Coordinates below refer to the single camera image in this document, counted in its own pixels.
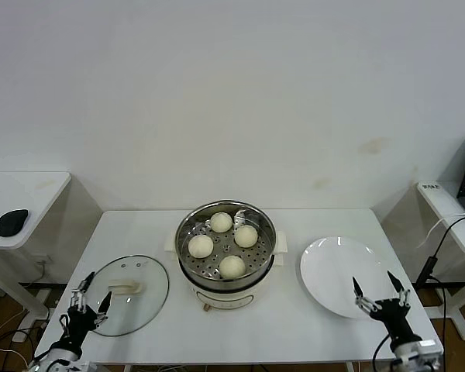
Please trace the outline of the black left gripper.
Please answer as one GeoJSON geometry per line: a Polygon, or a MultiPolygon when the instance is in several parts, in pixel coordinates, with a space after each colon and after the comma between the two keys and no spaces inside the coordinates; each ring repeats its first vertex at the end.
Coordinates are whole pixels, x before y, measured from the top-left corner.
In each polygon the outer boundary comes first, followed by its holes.
{"type": "Polygon", "coordinates": [[[64,349],[80,349],[86,335],[108,318],[107,313],[112,299],[111,291],[103,298],[97,312],[89,306],[86,307],[85,294],[94,276],[95,272],[91,272],[77,288],[71,291],[70,308],[67,310],[67,330],[60,339],[60,344],[64,349]]]}

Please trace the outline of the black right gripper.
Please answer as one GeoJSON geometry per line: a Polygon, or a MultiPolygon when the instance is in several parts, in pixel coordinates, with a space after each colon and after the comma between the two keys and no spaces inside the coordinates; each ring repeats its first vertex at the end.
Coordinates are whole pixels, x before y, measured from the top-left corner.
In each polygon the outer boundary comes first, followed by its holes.
{"type": "Polygon", "coordinates": [[[389,270],[387,275],[398,296],[378,301],[366,297],[357,279],[352,277],[356,306],[363,312],[370,313],[372,319],[384,324],[392,343],[410,343],[413,341],[413,331],[406,319],[410,310],[410,290],[389,270]]]}

